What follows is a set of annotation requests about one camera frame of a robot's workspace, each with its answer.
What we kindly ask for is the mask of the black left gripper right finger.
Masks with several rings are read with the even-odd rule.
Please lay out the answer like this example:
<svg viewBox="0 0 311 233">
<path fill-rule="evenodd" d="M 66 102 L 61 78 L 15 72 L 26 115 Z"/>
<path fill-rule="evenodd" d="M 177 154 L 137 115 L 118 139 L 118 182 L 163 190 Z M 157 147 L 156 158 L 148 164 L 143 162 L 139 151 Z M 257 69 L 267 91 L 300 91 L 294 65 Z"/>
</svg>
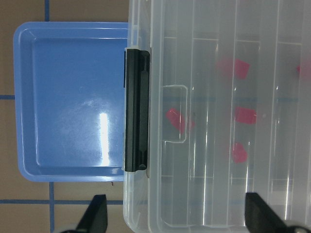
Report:
<svg viewBox="0 0 311 233">
<path fill-rule="evenodd" d="M 246 193 L 244 218 L 250 233 L 287 232 L 286 224 L 258 193 Z"/>
</svg>

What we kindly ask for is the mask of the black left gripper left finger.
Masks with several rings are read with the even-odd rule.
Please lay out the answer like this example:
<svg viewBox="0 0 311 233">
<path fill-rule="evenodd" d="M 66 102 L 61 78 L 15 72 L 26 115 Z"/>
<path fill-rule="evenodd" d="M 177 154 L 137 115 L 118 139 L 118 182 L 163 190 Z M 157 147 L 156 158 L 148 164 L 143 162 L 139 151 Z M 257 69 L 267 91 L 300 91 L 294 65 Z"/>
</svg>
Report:
<svg viewBox="0 0 311 233">
<path fill-rule="evenodd" d="M 78 223 L 76 231 L 106 231 L 106 195 L 95 195 Z"/>
</svg>

